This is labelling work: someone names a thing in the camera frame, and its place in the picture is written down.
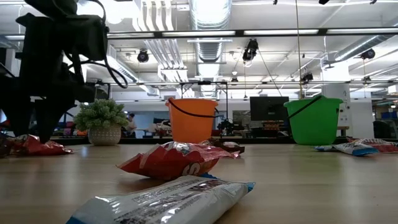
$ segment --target bucket handle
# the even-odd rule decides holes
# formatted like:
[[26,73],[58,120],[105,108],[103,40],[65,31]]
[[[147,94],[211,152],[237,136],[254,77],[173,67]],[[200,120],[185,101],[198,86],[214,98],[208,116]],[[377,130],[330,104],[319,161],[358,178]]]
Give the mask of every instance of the bucket handle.
[[315,97],[311,102],[307,103],[305,106],[303,106],[302,108],[300,108],[299,110],[297,110],[296,112],[294,112],[292,115],[287,117],[287,120],[290,120],[291,118],[293,118],[294,116],[298,115],[300,112],[302,112],[305,108],[308,108],[309,106],[311,106],[311,104],[315,103],[316,101],[321,99],[321,95]]
[[179,110],[179,111],[182,112],[182,113],[185,113],[185,114],[187,114],[187,115],[190,115],[190,116],[196,116],[196,117],[199,117],[199,118],[218,118],[218,117],[221,116],[221,115],[210,116],[210,115],[193,114],[193,113],[186,112],[185,110],[183,110],[183,109],[179,108],[178,106],[176,106],[176,105],[172,102],[172,100],[171,100],[170,98],[169,98],[169,103],[170,103],[172,106],[174,106],[175,109]]

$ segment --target computer screen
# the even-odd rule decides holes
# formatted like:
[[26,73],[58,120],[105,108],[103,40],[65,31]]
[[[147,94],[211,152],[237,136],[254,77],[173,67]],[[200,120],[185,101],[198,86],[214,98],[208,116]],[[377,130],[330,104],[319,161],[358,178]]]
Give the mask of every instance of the computer screen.
[[287,118],[287,109],[284,103],[289,97],[254,96],[250,97],[252,121],[284,121]]

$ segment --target ceiling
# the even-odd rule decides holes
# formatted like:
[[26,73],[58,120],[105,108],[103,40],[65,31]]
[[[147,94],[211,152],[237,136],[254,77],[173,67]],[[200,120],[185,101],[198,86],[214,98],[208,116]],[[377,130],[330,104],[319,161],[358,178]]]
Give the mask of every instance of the ceiling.
[[[331,0],[328,4],[339,2],[363,2],[368,0],[352,0],[338,1]],[[242,3],[254,3],[252,5],[242,5]],[[231,19],[229,21],[230,29],[282,29],[296,28],[296,7],[282,4],[282,2],[294,2],[292,0],[279,0],[279,4],[274,6],[270,4],[272,1],[262,1],[267,4],[256,4],[260,1],[234,1],[231,11]],[[317,4],[317,1],[298,0],[299,3]],[[184,8],[188,1],[176,0],[172,1],[174,7],[172,10],[172,21],[177,30],[190,29],[190,12],[180,10]],[[300,28],[319,28],[319,27],[381,27],[386,22],[394,19],[398,11],[398,3],[377,2],[374,5],[361,4],[349,6],[335,7],[319,7],[318,6],[299,6],[298,7],[298,23]],[[29,6],[1,6],[0,5],[0,35],[1,34],[23,34],[24,28],[19,27],[15,23],[15,19],[19,15],[27,12],[39,15],[39,13]],[[123,19],[119,24],[109,24],[111,32],[116,31],[134,31],[131,19]],[[325,52],[332,54],[337,52],[356,40],[361,36],[329,36],[323,37],[301,37],[300,52],[298,48],[298,40],[296,37],[263,37],[258,38],[259,51],[264,58],[265,64],[277,81],[290,81],[297,78],[300,74],[298,69],[299,60],[301,65],[319,57]],[[195,64],[196,55],[193,44],[187,43],[187,39],[177,39],[178,47],[182,54],[184,64],[188,69],[188,78],[192,81],[197,79],[197,65]],[[269,81],[271,78],[259,54],[254,58],[251,67],[244,68],[241,52],[247,45],[248,38],[232,38],[232,42],[225,43],[224,53],[220,66],[220,77],[218,80],[230,81],[233,70],[238,72],[238,80],[240,82],[259,82]],[[161,79],[157,75],[157,61],[150,54],[147,63],[139,63],[136,59],[139,49],[146,47],[143,40],[112,40],[110,44],[118,51],[118,60],[123,61],[132,71],[136,72],[141,82],[160,82]],[[398,37],[395,36],[373,49],[376,52],[376,58],[394,51],[398,47]],[[364,73],[371,73],[383,68],[387,68],[398,64],[398,52],[389,54],[367,62],[365,70],[362,60],[351,59],[349,73],[351,78],[361,78]],[[322,72],[319,60],[315,59],[308,67],[314,74],[314,79],[320,79]],[[398,72],[392,71],[384,76],[377,77],[380,80],[388,80],[395,78]],[[88,70],[88,78],[91,80],[102,79],[105,82],[113,82],[105,69],[90,67]],[[254,86],[246,85],[246,88],[275,88],[274,86]],[[297,86],[285,86],[284,88],[296,88]],[[385,85],[378,85],[378,88],[385,88]],[[245,86],[231,86],[231,88],[245,88]],[[121,88],[113,88],[113,91],[122,91]],[[137,86],[132,86],[123,91],[142,91]]]

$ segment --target green bucket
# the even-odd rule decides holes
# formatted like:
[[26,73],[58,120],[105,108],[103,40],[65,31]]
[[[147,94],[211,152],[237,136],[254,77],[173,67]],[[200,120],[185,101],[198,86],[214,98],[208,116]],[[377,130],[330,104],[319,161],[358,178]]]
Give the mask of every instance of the green bucket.
[[286,102],[293,139],[297,144],[321,146],[336,139],[338,112],[343,100],[316,96]]

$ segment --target person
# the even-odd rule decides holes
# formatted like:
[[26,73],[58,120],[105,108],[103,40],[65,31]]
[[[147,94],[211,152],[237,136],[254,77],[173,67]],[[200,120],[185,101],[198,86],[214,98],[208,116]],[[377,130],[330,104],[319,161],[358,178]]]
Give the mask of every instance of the person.
[[129,114],[129,118],[128,118],[129,124],[126,127],[126,130],[129,134],[129,136],[133,137],[133,138],[136,137],[136,133],[134,132],[134,130],[137,129],[136,123],[134,122],[134,117],[135,117],[134,113]]

